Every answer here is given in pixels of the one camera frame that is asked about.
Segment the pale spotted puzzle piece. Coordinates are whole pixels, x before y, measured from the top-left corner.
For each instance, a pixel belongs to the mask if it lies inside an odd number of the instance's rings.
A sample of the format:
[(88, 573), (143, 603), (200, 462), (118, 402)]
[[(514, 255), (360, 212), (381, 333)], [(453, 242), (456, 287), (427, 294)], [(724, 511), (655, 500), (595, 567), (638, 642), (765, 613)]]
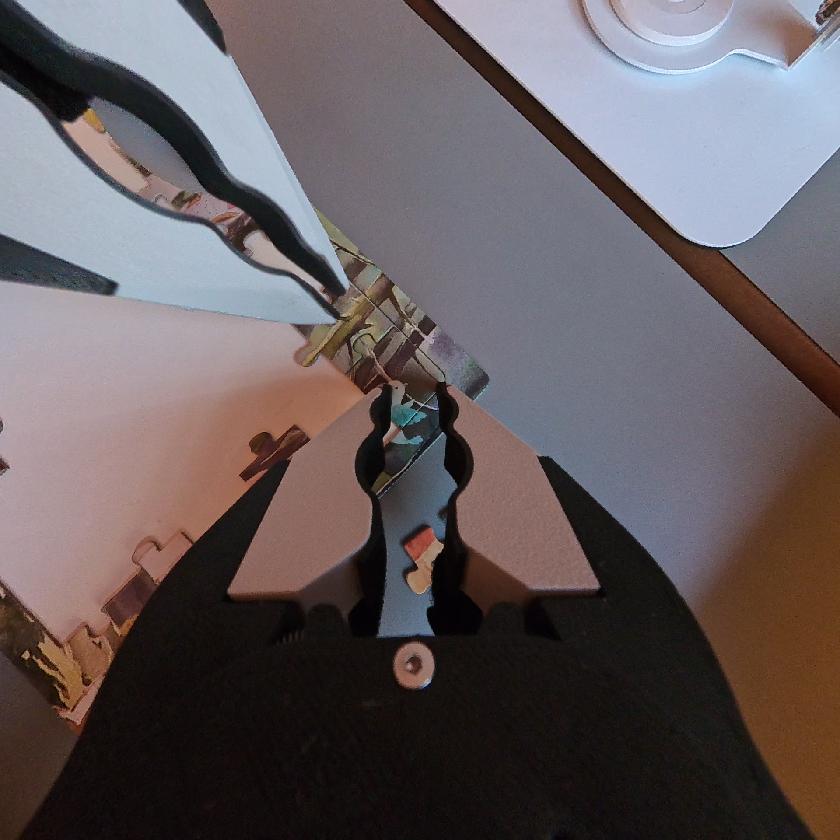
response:
[(185, 205), (183, 212), (211, 222), (225, 235), (228, 235), (228, 230), (232, 225), (237, 224), (243, 217), (247, 217), (241, 208), (208, 193), (197, 194), (189, 204)]

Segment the teal grey puzzle piece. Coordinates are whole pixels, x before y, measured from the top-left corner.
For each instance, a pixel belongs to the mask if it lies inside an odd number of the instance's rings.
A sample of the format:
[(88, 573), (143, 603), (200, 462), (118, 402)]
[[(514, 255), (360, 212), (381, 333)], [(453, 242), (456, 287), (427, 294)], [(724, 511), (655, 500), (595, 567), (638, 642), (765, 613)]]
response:
[(386, 481), (396, 481), (440, 435), (438, 395), (415, 398), (406, 384), (390, 381), (392, 388), (392, 424), (397, 431), (384, 441)]

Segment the white stand base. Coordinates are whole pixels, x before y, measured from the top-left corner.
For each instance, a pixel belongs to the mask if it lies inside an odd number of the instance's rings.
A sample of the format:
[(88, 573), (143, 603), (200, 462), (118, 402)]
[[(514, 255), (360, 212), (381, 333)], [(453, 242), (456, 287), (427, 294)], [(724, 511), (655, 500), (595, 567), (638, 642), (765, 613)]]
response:
[(638, 69), (601, 40), (609, 2), (438, 2), (678, 234), (755, 236), (838, 150), (838, 35), (790, 69), (733, 55)]

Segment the red white green puzzle piece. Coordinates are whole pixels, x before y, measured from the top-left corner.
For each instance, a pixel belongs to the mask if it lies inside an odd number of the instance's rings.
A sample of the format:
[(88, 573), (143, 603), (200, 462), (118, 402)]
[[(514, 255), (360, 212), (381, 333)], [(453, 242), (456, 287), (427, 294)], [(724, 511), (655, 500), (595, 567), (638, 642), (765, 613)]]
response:
[(414, 562), (414, 568), (406, 572), (406, 583), (415, 594), (421, 595), (432, 583), (434, 563), (444, 544), (437, 538), (434, 530), (424, 524), (406, 536), (402, 546)]

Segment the yellow brown puzzle piece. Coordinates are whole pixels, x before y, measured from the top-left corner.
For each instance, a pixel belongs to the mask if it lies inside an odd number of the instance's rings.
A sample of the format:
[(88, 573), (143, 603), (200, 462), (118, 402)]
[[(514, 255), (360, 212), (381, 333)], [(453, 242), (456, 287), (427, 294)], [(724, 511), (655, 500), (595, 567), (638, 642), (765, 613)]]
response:
[(101, 608), (115, 631), (125, 635), (157, 588), (154, 578), (142, 567)]

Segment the puzzle frame tray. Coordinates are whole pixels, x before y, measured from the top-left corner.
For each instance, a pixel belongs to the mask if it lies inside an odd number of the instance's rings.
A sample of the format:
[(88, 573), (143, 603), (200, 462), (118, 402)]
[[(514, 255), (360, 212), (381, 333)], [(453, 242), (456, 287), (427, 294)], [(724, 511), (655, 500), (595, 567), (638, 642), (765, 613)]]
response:
[(2, 284), (2, 652), (78, 732), (106, 671), (67, 651), (136, 574), (137, 545), (192, 541), (258, 476), (250, 440), (292, 425), (314, 438), (364, 392), (398, 381), (415, 398), (447, 382), (475, 399), (484, 372), (316, 212), (349, 289), (339, 320), (378, 310), (394, 329), (351, 376), (294, 361), (295, 326)]

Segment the dark branch puzzle piece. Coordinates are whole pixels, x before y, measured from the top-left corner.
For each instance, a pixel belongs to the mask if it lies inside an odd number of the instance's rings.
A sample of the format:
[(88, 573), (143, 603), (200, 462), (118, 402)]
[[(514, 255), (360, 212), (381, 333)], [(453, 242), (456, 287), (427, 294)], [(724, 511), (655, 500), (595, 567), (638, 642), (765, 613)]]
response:
[(230, 219), (226, 227), (226, 236), (240, 253), (255, 262), (274, 268), (284, 265), (283, 255), (252, 217), (244, 214)]

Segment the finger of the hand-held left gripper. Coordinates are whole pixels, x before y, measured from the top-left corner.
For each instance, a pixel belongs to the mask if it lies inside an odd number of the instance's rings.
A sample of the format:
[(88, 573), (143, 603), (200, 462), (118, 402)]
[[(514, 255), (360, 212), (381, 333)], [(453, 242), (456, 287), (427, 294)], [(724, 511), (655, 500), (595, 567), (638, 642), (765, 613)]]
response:
[(2, 42), (60, 85), (146, 123), (202, 187), (343, 293), (329, 239), (204, 2), (2, 2)]
[(138, 198), (2, 73), (2, 234), (116, 283), (121, 298), (292, 324), (333, 308), (290, 272), (247, 259), (205, 220)]

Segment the pale tan puzzle piece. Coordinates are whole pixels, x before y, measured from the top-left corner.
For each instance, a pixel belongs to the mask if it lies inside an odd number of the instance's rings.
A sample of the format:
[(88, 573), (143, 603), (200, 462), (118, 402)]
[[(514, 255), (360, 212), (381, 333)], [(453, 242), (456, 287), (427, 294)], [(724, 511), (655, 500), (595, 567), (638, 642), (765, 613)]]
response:
[(114, 649), (111, 645), (108, 632), (96, 634), (86, 623), (70, 635), (66, 641), (66, 649), (78, 663), (80, 671), (86, 680), (94, 680), (103, 674), (114, 658)]

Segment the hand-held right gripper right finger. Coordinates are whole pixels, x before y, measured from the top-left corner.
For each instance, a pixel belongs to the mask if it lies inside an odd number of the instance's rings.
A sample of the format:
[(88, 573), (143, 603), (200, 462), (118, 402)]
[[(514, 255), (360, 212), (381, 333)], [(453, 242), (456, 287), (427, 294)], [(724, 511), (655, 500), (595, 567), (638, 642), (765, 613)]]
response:
[(528, 604), (600, 589), (538, 454), (452, 385), (437, 390), (447, 505), (435, 599)]

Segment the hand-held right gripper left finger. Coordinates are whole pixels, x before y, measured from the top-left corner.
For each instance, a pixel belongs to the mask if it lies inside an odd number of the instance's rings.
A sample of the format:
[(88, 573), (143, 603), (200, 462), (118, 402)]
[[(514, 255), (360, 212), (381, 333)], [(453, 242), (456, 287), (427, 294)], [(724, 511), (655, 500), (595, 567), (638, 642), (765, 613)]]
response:
[(292, 457), (227, 589), (233, 601), (355, 606), (363, 596), (356, 560), (373, 527), (356, 458), (368, 438), (382, 445), (390, 422), (384, 385)]

